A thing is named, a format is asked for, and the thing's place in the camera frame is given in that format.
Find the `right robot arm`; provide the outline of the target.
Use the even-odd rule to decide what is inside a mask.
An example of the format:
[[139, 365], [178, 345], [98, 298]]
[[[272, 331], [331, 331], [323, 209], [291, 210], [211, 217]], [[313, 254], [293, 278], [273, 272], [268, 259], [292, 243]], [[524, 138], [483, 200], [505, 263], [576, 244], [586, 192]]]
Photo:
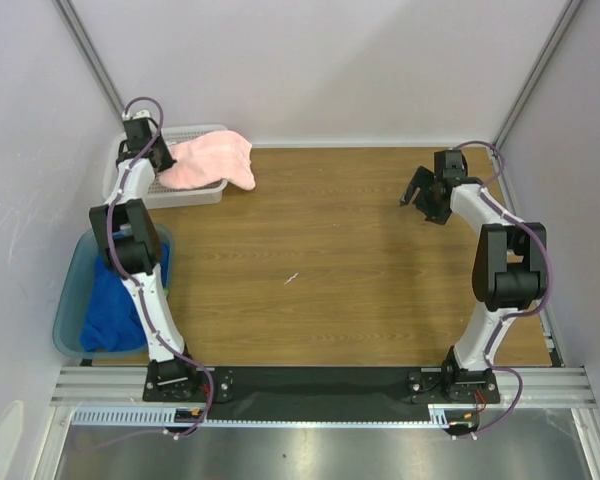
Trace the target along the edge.
[[463, 152], [435, 152], [430, 169], [419, 167], [400, 199], [413, 204], [427, 221], [445, 224], [461, 217], [478, 243], [471, 285], [476, 305], [461, 338], [450, 348], [439, 372], [409, 376], [414, 403], [499, 400], [497, 349], [513, 322], [543, 304], [550, 286], [546, 229], [508, 211], [486, 182], [469, 173]]

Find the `white perforated plastic basket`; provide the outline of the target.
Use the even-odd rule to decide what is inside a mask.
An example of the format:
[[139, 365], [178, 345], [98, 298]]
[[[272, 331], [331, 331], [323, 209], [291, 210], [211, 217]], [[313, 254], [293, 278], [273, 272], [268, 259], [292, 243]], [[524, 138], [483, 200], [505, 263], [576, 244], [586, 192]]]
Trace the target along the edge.
[[127, 141], [127, 128], [115, 138], [110, 150], [110, 163], [106, 166], [103, 178], [102, 197], [103, 203], [109, 204], [119, 192], [123, 193], [120, 202], [132, 198], [141, 198], [145, 207], [151, 209], [175, 208], [183, 206], [197, 206], [218, 203], [222, 200], [223, 190], [228, 184], [226, 179], [212, 182], [195, 189], [171, 189], [162, 185], [153, 172], [148, 160], [139, 160], [132, 168], [126, 181], [121, 183], [126, 167], [139, 152], [142, 146], [133, 150], [128, 160], [123, 160], [117, 165], [120, 154], [125, 155], [127, 147], [122, 146]]

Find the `pink towel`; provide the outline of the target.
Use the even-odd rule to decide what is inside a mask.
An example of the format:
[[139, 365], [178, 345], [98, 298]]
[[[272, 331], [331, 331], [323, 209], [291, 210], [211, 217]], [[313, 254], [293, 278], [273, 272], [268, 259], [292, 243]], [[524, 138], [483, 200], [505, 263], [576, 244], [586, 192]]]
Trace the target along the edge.
[[231, 130], [213, 131], [169, 147], [175, 164], [158, 181], [166, 188], [191, 190], [221, 180], [245, 191], [256, 181], [251, 167], [252, 144]]

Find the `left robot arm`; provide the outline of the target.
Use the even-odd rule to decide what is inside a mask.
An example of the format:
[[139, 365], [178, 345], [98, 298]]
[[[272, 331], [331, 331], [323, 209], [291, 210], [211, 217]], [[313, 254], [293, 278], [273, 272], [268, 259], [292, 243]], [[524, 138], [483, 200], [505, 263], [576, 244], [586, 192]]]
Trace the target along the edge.
[[117, 177], [104, 204], [89, 211], [99, 253], [129, 293], [146, 337], [149, 363], [142, 399], [175, 403], [192, 399], [200, 376], [188, 362], [162, 284], [162, 246], [145, 206], [156, 175], [175, 161], [160, 125], [143, 110], [123, 115], [125, 138], [116, 158]]

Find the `blue towel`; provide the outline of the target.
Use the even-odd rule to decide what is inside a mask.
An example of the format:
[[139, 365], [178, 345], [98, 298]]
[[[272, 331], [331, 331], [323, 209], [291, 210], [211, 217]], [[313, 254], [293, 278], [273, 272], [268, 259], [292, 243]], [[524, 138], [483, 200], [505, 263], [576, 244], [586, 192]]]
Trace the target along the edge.
[[147, 346], [139, 315], [121, 279], [107, 269], [100, 255], [94, 260], [91, 296], [80, 333], [87, 352], [123, 352]]

